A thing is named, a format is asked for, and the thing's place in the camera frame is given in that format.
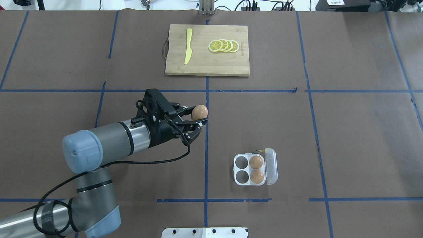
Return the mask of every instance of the egg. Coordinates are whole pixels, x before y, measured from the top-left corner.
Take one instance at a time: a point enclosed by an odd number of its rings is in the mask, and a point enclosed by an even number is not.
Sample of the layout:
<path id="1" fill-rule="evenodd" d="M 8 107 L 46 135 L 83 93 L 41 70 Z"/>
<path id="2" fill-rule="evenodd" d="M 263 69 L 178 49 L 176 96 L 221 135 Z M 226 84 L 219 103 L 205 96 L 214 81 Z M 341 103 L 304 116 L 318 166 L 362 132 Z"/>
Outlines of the egg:
<path id="1" fill-rule="evenodd" d="M 253 169 L 261 168 L 263 166 L 263 159 L 258 155 L 251 157 L 250 158 L 250 166 Z"/>
<path id="2" fill-rule="evenodd" d="M 204 105 L 198 105 L 194 108 L 194 110 L 191 113 L 191 120 L 200 120 L 204 119 L 209 115 L 209 111 L 206 106 Z"/>
<path id="3" fill-rule="evenodd" d="M 260 170 L 254 170 L 250 174 L 250 179 L 255 184 L 260 184 L 264 180 L 264 174 Z"/>

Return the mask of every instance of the cutting board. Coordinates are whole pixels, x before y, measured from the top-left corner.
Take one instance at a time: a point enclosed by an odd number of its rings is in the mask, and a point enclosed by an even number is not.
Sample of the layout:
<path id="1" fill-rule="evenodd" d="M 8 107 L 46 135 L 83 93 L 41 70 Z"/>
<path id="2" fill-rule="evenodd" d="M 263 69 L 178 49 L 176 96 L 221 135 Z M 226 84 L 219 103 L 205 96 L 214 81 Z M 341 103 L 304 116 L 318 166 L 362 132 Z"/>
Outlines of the cutting board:
<path id="1" fill-rule="evenodd" d="M 192 29 L 192 56 L 184 65 L 187 29 Z M 209 43 L 216 39 L 235 40 L 235 53 L 210 52 Z M 250 75 L 248 27 L 238 25 L 170 25 L 167 75 L 241 76 Z"/>

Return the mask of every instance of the label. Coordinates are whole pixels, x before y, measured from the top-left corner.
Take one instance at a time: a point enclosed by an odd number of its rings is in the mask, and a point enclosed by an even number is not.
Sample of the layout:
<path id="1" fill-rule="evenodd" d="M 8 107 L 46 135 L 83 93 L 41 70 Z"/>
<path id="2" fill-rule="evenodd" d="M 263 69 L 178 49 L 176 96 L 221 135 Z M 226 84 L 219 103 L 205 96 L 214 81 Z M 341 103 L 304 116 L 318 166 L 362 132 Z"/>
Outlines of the label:
<path id="1" fill-rule="evenodd" d="M 330 6 L 345 5 L 343 0 L 326 0 L 326 1 L 327 1 L 327 4 L 329 4 Z"/>
<path id="2" fill-rule="evenodd" d="M 241 55 L 244 56 L 244 42 L 240 42 Z"/>

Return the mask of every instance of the empty egg slot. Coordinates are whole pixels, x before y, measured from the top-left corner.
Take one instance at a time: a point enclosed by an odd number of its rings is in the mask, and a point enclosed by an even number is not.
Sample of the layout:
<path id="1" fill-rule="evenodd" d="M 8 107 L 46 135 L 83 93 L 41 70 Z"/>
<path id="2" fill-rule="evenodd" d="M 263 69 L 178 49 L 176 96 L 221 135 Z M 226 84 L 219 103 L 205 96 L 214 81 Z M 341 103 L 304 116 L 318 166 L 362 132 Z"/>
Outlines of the empty egg slot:
<path id="1" fill-rule="evenodd" d="M 250 179 L 250 176 L 244 170 L 240 170 L 236 173 L 235 178 L 239 183 L 246 183 Z"/>
<path id="2" fill-rule="evenodd" d="M 248 166 L 248 160 L 244 156 L 239 156 L 235 160 L 235 165 L 240 169 L 245 169 Z"/>

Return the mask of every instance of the plastic knife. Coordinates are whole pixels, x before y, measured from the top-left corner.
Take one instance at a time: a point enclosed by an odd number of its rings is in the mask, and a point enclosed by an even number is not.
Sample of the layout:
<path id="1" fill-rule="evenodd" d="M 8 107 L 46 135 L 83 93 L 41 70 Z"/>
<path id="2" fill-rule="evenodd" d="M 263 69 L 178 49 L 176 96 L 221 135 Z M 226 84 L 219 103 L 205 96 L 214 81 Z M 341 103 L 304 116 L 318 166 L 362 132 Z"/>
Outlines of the plastic knife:
<path id="1" fill-rule="evenodd" d="M 188 28 L 187 29 L 187 52 L 185 53 L 185 62 L 184 64 L 187 65 L 188 62 L 191 59 L 191 55 L 192 55 L 192 49 L 190 47 L 191 45 L 191 38 L 192 38 L 192 29 Z"/>

